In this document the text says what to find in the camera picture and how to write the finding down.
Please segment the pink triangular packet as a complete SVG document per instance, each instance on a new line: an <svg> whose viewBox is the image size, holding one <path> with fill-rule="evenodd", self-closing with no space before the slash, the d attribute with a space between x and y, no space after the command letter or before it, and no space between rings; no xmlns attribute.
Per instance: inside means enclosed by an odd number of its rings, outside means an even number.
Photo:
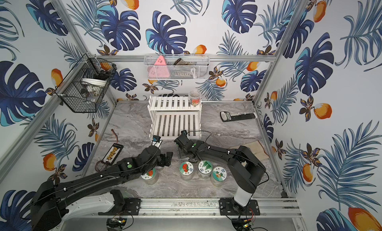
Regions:
<svg viewBox="0 0 382 231"><path fill-rule="evenodd" d="M165 79L170 77L170 71L166 64L164 56L159 56L154 65L148 68L148 78L150 79Z"/></svg>

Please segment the white slatted wooden shelf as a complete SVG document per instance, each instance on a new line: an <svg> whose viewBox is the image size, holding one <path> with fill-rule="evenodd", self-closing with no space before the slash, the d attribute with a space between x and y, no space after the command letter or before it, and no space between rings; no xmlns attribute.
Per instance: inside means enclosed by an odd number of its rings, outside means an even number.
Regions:
<svg viewBox="0 0 382 231"><path fill-rule="evenodd" d="M201 139L202 104L192 105L188 97L150 96L148 111L152 120L150 137L174 140L182 131L190 139Z"/></svg>

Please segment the jar with tomato lid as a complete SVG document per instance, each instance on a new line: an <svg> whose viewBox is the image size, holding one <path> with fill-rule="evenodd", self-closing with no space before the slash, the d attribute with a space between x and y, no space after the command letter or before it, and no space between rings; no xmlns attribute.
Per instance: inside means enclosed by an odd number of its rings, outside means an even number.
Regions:
<svg viewBox="0 0 382 231"><path fill-rule="evenodd" d="M153 185L155 184L158 179L159 179L159 174L157 172L156 168L153 168L149 170L148 172L144 173L141 175L142 180L148 184L148 185Z"/></svg>

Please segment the white bowl in basket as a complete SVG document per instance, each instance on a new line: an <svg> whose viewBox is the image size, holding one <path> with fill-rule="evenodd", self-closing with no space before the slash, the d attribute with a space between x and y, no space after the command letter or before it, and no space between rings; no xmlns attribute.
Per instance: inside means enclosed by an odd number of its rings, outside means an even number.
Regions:
<svg viewBox="0 0 382 231"><path fill-rule="evenodd" d="M106 81L99 79L83 78L81 80L81 85L90 89L90 88L103 88L106 85Z"/></svg>

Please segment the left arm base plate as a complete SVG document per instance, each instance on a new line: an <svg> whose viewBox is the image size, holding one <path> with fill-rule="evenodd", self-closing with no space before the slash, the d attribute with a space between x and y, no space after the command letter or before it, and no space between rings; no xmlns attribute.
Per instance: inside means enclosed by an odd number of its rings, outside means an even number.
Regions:
<svg viewBox="0 0 382 231"><path fill-rule="evenodd" d="M120 190L111 190L114 201L113 206L103 215L139 215L141 207L141 199L139 198L124 198Z"/></svg>

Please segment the white mesh wall basket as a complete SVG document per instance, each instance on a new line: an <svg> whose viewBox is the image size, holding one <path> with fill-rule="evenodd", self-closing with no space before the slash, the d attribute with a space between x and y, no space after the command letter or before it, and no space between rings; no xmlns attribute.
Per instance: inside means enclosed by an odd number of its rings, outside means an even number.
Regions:
<svg viewBox="0 0 382 231"><path fill-rule="evenodd" d="M210 57L208 55L146 55L144 65L154 65L159 56L164 56L170 71L170 77L154 80L200 80L209 73Z"/></svg>

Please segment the aluminium mounting rail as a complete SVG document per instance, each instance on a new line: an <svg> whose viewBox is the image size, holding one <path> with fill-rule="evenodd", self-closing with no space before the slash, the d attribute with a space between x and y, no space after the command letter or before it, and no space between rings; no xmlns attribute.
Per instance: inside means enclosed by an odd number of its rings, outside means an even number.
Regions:
<svg viewBox="0 0 382 231"><path fill-rule="evenodd" d="M135 217L135 218L224 218L219 210L221 198L140 198L139 215L103 215L112 206L113 201L107 195L83 198L68 207L69 213L63 217L66 221L80 217ZM245 217L254 218L302 218L301 211L295 199L285 198L255 198L260 215Z"/></svg>

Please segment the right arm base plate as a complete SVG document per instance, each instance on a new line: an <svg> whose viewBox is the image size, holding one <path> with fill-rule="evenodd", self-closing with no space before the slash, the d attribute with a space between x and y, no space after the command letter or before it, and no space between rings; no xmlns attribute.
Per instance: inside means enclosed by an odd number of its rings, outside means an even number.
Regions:
<svg viewBox="0 0 382 231"><path fill-rule="evenodd" d="M249 200L246 206L241 206L234 201L234 198L221 198L219 200L219 210L222 216L254 216L260 215L260 209L257 200Z"/></svg>

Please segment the jar with green tree lid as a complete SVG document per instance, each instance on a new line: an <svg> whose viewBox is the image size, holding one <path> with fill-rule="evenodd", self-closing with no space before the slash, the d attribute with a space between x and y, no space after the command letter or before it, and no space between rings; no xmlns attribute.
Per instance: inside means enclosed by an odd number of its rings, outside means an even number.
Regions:
<svg viewBox="0 0 382 231"><path fill-rule="evenodd" d="M213 171L213 164L207 160L201 160L198 164L198 176L201 179L209 179Z"/></svg>

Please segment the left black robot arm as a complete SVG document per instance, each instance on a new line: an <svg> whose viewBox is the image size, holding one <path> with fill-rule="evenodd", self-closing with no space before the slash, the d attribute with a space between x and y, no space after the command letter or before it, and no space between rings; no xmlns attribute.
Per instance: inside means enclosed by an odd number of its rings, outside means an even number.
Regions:
<svg viewBox="0 0 382 231"><path fill-rule="evenodd" d="M69 213L67 207L71 204L102 189L138 179L157 166L170 166L172 157L172 152L163 154L151 145L138 156L123 158L107 170L70 182L43 182L30 203L31 229L51 230Z"/></svg>

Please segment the jar with strawberry lid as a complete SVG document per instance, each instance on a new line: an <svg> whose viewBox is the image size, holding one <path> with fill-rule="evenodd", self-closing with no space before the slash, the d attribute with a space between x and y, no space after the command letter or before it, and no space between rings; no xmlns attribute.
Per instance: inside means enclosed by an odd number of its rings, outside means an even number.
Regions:
<svg viewBox="0 0 382 231"><path fill-rule="evenodd" d="M183 180L189 181L193 179L194 176L194 166L192 163L185 161L180 165L179 168L180 176Z"/></svg>

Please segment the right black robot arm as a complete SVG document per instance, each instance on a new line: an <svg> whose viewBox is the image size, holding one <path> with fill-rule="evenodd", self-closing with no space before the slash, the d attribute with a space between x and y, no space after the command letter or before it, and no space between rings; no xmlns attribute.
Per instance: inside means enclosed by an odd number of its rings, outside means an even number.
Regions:
<svg viewBox="0 0 382 231"><path fill-rule="evenodd" d="M246 207L261 184L266 168L250 148L221 148L202 140L191 140L186 134L179 135L175 144L190 159L208 160L225 165L238 185L233 198L236 205Z"/></svg>

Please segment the clear seed container red label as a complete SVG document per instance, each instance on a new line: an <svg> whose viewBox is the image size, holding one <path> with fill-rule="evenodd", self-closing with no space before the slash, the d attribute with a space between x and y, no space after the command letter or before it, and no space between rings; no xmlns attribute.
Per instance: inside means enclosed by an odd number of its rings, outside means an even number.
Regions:
<svg viewBox="0 0 382 231"><path fill-rule="evenodd" d="M189 92L188 98L189 98L190 104L194 107L196 107L197 105L201 103L201 93L197 90L193 90Z"/></svg>

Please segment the jar with pineapple lid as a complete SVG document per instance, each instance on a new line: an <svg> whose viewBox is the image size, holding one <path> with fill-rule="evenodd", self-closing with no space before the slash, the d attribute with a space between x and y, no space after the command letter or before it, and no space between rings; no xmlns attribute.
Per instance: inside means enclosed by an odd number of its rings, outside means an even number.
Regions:
<svg viewBox="0 0 382 231"><path fill-rule="evenodd" d="M211 183L214 186L222 186L227 179L227 171L225 168L221 166L217 166L212 170L212 174L210 177Z"/></svg>

